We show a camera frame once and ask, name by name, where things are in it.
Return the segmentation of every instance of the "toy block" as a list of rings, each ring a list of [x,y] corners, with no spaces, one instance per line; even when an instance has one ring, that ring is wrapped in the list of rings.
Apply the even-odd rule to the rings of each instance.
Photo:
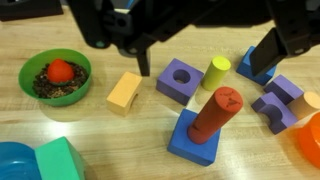
[[[196,144],[206,142],[242,106],[243,100],[236,90],[230,87],[218,88],[188,128],[189,138]]]
[[[314,92],[305,92],[291,101],[287,107],[298,120],[320,110],[320,97]]]
[[[250,54],[253,52],[254,49],[255,49],[254,46],[251,46],[248,49],[247,53],[242,58],[236,71],[237,71],[237,73],[241,74],[242,76],[244,76],[244,77],[260,84],[260,85],[265,85],[273,77],[273,75],[276,71],[276,66],[271,68],[265,74],[253,76],[252,71],[251,71]]]
[[[201,71],[173,59],[158,77],[156,89],[180,104],[187,105],[202,77]]]
[[[107,97],[108,109],[114,113],[126,116],[141,86],[141,76],[125,72]]]
[[[1,142],[0,179],[41,180],[34,150],[17,142]]]
[[[199,114],[183,109],[173,131],[168,151],[202,166],[215,161],[221,127],[242,107],[233,89],[215,91]]]
[[[313,115],[309,122],[299,129],[298,142],[305,157],[320,168],[320,112]]]
[[[216,158],[220,129],[205,143],[195,144],[189,139],[187,130],[196,116],[195,112],[182,110],[167,150],[194,163],[209,166]]]
[[[84,164],[76,149],[61,137],[35,149],[43,180],[84,180]]]
[[[270,120],[269,129],[273,134],[280,133],[298,121],[273,92],[261,96],[251,107],[254,111],[268,116]]]
[[[285,105],[303,94],[300,88],[283,75],[274,78],[274,80],[264,88],[264,91],[266,93],[273,92]]]
[[[227,58],[223,56],[213,58],[202,78],[201,86],[207,91],[215,90],[220,85],[230,67],[231,63]]]

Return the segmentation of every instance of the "teal block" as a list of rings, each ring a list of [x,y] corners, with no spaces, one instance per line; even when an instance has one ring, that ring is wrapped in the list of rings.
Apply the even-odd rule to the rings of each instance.
[[[247,53],[243,56],[236,71],[237,71],[237,73],[241,74],[242,76],[244,76],[244,77],[263,86],[263,85],[267,84],[267,82],[274,76],[274,73],[276,71],[276,66],[271,68],[265,74],[253,76],[252,71],[251,71],[250,55],[254,49],[255,49],[254,46],[251,46],[248,49]]]
[[[35,149],[43,180],[84,180],[84,164],[76,149],[61,137]]]
[[[212,135],[207,142],[195,144],[189,139],[187,131],[197,115],[190,110],[182,110],[167,150],[199,165],[209,166],[216,159],[221,129]]]

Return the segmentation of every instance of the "wooden table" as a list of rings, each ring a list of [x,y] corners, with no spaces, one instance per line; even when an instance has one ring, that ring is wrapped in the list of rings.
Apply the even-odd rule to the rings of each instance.
[[[126,117],[110,112],[106,96],[125,71],[139,74],[135,59],[112,46],[87,46],[68,8],[64,15],[0,23],[0,141],[38,147],[66,136],[82,155],[89,180],[105,179],[319,179],[319,169],[302,155],[296,129],[310,117],[273,135],[269,119],[250,105],[262,86],[235,72],[249,46],[257,45],[272,23],[252,28],[196,29],[190,26],[151,48],[151,76]],[[52,48],[70,48],[87,56],[93,69],[90,91],[80,102],[54,108],[32,99],[18,85],[18,73],[31,56]],[[166,148],[183,108],[199,112],[212,92],[198,88],[187,107],[155,89],[156,79],[173,58],[205,72],[212,57],[230,59],[221,85],[237,89],[244,107],[222,129],[216,162],[202,167]],[[278,65],[304,91],[320,93],[320,48]]]

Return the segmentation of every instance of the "purple block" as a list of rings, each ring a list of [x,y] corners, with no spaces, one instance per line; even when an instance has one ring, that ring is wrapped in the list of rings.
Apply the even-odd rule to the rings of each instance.
[[[268,116],[270,119],[269,128],[273,134],[278,134],[298,121],[273,92],[261,96],[251,107],[256,112],[264,113]]]
[[[173,59],[159,76],[156,89],[180,104],[187,105],[202,77],[201,71]]]
[[[282,75],[277,76],[265,88],[266,93],[273,92],[283,104],[287,105],[303,94],[303,91]]]

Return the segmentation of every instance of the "yellow cylinder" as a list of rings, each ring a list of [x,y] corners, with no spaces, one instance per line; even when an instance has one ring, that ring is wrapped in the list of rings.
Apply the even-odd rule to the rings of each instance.
[[[231,63],[227,58],[223,56],[213,58],[201,80],[201,86],[207,91],[215,90],[230,67]]]
[[[320,110],[320,97],[315,92],[308,91],[291,101],[287,107],[300,120]]]

